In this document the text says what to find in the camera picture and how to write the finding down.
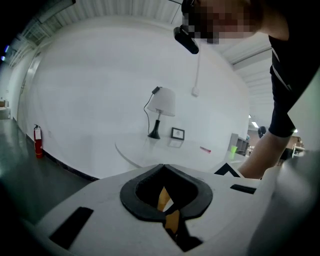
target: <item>gray floor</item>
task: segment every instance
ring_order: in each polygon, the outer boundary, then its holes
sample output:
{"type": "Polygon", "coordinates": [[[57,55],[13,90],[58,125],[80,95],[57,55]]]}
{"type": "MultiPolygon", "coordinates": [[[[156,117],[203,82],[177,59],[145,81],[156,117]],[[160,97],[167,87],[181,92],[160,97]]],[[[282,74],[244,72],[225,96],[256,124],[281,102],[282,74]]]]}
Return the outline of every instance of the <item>gray floor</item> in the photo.
{"type": "Polygon", "coordinates": [[[14,120],[0,120],[0,180],[18,214],[32,224],[90,183],[46,157],[37,159],[14,120]]]}

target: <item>black sleeve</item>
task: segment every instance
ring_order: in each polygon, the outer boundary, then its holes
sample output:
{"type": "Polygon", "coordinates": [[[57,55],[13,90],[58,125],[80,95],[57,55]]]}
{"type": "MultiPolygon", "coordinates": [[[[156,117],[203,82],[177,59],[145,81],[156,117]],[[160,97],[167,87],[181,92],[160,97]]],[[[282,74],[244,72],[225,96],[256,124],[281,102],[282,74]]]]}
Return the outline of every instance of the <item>black sleeve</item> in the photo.
{"type": "Polygon", "coordinates": [[[269,132],[278,137],[289,137],[295,131],[295,126],[288,116],[288,111],[294,105],[295,100],[291,92],[279,81],[271,66],[272,93],[274,108],[269,132]]]}

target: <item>black t-shirt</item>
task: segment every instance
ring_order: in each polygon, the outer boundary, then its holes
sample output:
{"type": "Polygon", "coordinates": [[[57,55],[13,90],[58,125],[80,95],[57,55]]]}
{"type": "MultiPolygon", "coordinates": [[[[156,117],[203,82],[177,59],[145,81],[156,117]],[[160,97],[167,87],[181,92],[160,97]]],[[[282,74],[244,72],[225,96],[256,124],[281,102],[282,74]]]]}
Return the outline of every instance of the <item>black t-shirt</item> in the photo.
{"type": "Polygon", "coordinates": [[[272,46],[270,73],[274,100],[269,131],[279,137],[288,137],[296,129],[288,111],[320,66],[320,14],[317,13],[319,9],[316,4],[308,0],[299,4],[287,0],[273,2],[286,18],[289,40],[281,41],[269,36],[272,46]]]}

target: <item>red fire extinguisher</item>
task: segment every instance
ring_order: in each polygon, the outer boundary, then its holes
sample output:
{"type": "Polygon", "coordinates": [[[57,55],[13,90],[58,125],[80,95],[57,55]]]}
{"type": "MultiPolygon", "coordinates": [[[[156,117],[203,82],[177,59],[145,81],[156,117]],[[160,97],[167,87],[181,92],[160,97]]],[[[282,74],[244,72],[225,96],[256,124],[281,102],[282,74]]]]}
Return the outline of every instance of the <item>red fire extinguisher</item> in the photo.
{"type": "Polygon", "coordinates": [[[35,127],[33,129],[33,136],[36,158],[42,158],[44,156],[44,153],[42,150],[41,128],[37,124],[35,124],[35,127]]]}

